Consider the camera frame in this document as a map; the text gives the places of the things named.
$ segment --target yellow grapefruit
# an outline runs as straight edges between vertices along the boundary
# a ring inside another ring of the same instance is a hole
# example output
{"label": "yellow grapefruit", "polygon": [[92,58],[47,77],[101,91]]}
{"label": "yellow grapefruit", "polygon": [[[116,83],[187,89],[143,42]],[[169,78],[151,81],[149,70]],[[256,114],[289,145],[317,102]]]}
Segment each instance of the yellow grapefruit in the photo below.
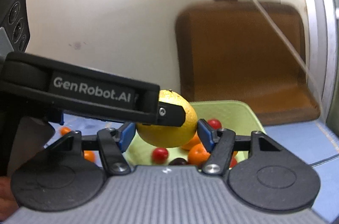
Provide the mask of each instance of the yellow grapefruit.
{"label": "yellow grapefruit", "polygon": [[197,130],[197,113],[187,100],[173,91],[161,90],[159,101],[181,105],[186,113],[184,124],[181,127],[137,124],[138,134],[145,142],[156,147],[172,148],[187,144]]}

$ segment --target human hand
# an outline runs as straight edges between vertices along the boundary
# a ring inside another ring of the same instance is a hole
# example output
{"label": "human hand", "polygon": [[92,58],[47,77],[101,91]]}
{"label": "human hand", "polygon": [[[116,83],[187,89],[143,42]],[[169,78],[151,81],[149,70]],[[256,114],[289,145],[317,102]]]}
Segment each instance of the human hand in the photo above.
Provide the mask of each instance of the human hand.
{"label": "human hand", "polygon": [[11,179],[0,177],[0,221],[5,221],[19,207],[11,192]]}

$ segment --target light green tray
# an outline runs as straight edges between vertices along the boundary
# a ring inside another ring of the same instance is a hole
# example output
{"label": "light green tray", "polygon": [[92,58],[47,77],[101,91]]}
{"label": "light green tray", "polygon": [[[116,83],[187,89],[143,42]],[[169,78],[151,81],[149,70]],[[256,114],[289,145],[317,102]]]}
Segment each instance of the light green tray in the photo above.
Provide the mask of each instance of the light green tray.
{"label": "light green tray", "polygon": [[[233,130],[237,135],[248,135],[254,130],[264,131],[261,123],[251,108],[240,101],[204,101],[191,102],[198,115],[198,119],[216,118],[221,121],[224,128]],[[125,152],[125,158],[131,165],[152,165],[151,154],[155,147],[144,142],[138,133]],[[175,158],[187,159],[188,151],[181,148],[169,148],[169,158],[164,165]],[[238,162],[247,158],[247,152],[239,152],[236,156]]]}

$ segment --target white cable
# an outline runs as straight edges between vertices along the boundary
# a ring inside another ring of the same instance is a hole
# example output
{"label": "white cable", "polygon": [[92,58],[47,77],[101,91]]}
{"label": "white cable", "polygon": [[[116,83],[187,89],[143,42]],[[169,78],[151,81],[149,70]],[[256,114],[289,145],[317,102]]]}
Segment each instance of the white cable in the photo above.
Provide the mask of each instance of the white cable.
{"label": "white cable", "polygon": [[291,44],[291,42],[287,39],[287,37],[284,35],[284,33],[279,29],[279,27],[274,23],[274,21],[272,20],[272,18],[269,16],[269,14],[267,13],[267,11],[265,11],[265,9],[262,7],[262,5],[258,2],[258,0],[251,0],[253,2],[253,4],[257,7],[257,9],[262,13],[262,15],[265,17],[265,19],[267,20],[267,22],[270,24],[270,26],[274,29],[274,31],[277,33],[277,35],[281,38],[281,40],[283,41],[283,43],[286,45],[287,49],[290,51],[290,53],[292,54],[292,56],[294,57],[294,59],[297,61],[297,63],[299,64],[299,66],[302,68],[302,70],[305,72],[305,74],[309,77],[309,79],[311,80],[311,82],[313,83],[316,95],[318,96],[318,103],[319,103],[319,110],[320,110],[320,117],[325,121],[325,119],[323,118],[323,105],[322,105],[322,99],[321,99],[321,95],[320,95],[320,91],[318,89],[317,86],[317,82],[314,79],[313,75],[311,74],[309,68],[307,67],[307,65],[304,63],[304,61],[302,60],[302,58],[300,57],[300,55],[298,54],[298,52],[295,50],[295,48],[293,47],[293,45]]}

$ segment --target red ball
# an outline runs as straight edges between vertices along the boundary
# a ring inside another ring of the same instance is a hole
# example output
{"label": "red ball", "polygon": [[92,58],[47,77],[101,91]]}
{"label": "red ball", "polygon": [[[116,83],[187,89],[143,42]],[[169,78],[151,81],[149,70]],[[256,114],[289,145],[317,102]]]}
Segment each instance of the red ball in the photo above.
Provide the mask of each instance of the red ball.
{"label": "red ball", "polygon": [[152,161],[156,164],[163,164],[169,156],[168,150],[163,147],[157,147],[152,152]]}
{"label": "red ball", "polygon": [[233,168],[236,166],[237,163],[238,163],[237,160],[234,158],[234,156],[232,156],[232,160],[231,163],[229,164],[229,167]]}
{"label": "red ball", "polygon": [[217,119],[210,119],[207,121],[207,123],[213,127],[214,129],[219,129],[219,128],[222,128],[222,124],[219,120]]}

